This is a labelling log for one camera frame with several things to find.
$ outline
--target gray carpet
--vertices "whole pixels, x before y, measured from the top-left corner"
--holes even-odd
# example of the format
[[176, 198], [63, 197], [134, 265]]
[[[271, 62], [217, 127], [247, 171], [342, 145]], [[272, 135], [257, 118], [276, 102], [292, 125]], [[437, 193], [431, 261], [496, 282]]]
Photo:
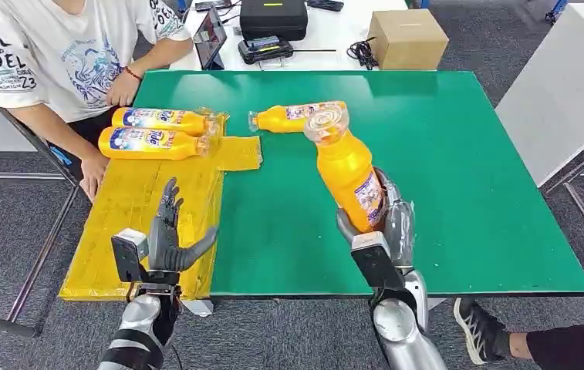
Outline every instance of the gray carpet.
[[[549, 30], [541, 19], [550, 6], [542, 0], [433, 0], [430, 9], [451, 38], [441, 69], [475, 71], [496, 104]], [[0, 170], [48, 169], [36, 154], [0, 155]], [[584, 180], [576, 187], [584, 197]], [[66, 192], [64, 183], [0, 183], [0, 315], [12, 304]], [[581, 213], [563, 189], [547, 201], [584, 267]], [[0, 333], [0, 368], [95, 368], [123, 303], [56, 298], [88, 212], [89, 203], [78, 197], [20, 316], [20, 322], [43, 328], [42, 335], [25, 339]], [[584, 323], [584, 297], [485, 298], [481, 304], [516, 331]], [[519, 360], [472, 365], [451, 305], [447, 300], [431, 312], [430, 330], [449, 369], [536, 368]], [[222, 301], [209, 318], [184, 313], [174, 344], [186, 369], [387, 368], [362, 300]], [[165, 368], [177, 368], [172, 353]]]

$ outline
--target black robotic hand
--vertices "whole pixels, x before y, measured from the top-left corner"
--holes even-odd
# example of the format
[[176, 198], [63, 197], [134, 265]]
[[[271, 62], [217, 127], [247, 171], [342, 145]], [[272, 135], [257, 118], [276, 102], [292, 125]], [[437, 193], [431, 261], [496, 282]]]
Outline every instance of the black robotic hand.
[[[384, 222], [377, 227], [382, 231], [390, 247], [390, 258], [395, 267], [412, 268], [412, 248], [414, 246], [414, 206], [403, 201], [396, 184], [380, 168], [374, 167], [383, 187]], [[337, 227], [346, 241], [351, 244], [360, 232], [351, 224], [346, 212], [338, 208], [336, 212]]]
[[205, 236], [189, 248], [178, 247], [178, 212], [183, 199], [176, 200], [180, 189], [172, 177], [164, 187], [160, 206], [150, 225], [148, 236], [151, 270], [185, 271], [200, 258], [217, 239], [217, 227], [210, 227]]

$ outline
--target green tabletop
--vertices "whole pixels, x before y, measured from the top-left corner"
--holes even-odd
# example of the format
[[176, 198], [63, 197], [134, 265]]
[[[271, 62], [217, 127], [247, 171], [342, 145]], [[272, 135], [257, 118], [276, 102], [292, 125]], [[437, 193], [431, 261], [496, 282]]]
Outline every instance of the green tabletop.
[[[470, 72], [147, 73], [135, 106], [230, 113], [343, 100], [353, 134], [416, 211], [428, 293], [584, 294], [584, 271]], [[211, 294], [370, 294], [302, 133], [258, 132], [262, 168], [226, 173]]]

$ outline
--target shoe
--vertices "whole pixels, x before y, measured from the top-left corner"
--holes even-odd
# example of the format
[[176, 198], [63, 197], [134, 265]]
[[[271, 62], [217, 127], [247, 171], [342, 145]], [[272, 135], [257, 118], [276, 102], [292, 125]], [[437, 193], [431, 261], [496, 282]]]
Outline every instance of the shoe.
[[470, 298], [458, 298], [453, 305], [455, 321], [464, 330], [469, 357], [476, 365], [483, 365], [502, 359], [494, 353], [496, 335], [505, 325], [483, 310]]

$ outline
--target plastic bottle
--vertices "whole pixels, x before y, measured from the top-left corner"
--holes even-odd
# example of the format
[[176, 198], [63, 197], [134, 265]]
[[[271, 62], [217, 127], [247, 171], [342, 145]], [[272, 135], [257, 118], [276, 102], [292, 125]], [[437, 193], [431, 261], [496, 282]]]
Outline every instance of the plastic bottle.
[[346, 107], [315, 112], [303, 132], [316, 144], [316, 166], [337, 204], [354, 227], [372, 231], [382, 217], [383, 190], [373, 172], [371, 152], [349, 130]]
[[248, 114], [248, 126], [251, 131], [268, 130], [273, 133], [301, 133], [308, 117], [327, 106], [346, 108], [346, 104], [339, 100], [302, 104], [300, 106], [273, 106], [264, 112], [250, 112]]
[[119, 108], [112, 115], [112, 126], [180, 130], [190, 136], [214, 134], [216, 120], [189, 110]]
[[127, 160], [182, 160], [208, 152], [207, 136], [193, 137], [170, 129], [108, 127], [99, 137], [104, 156]]

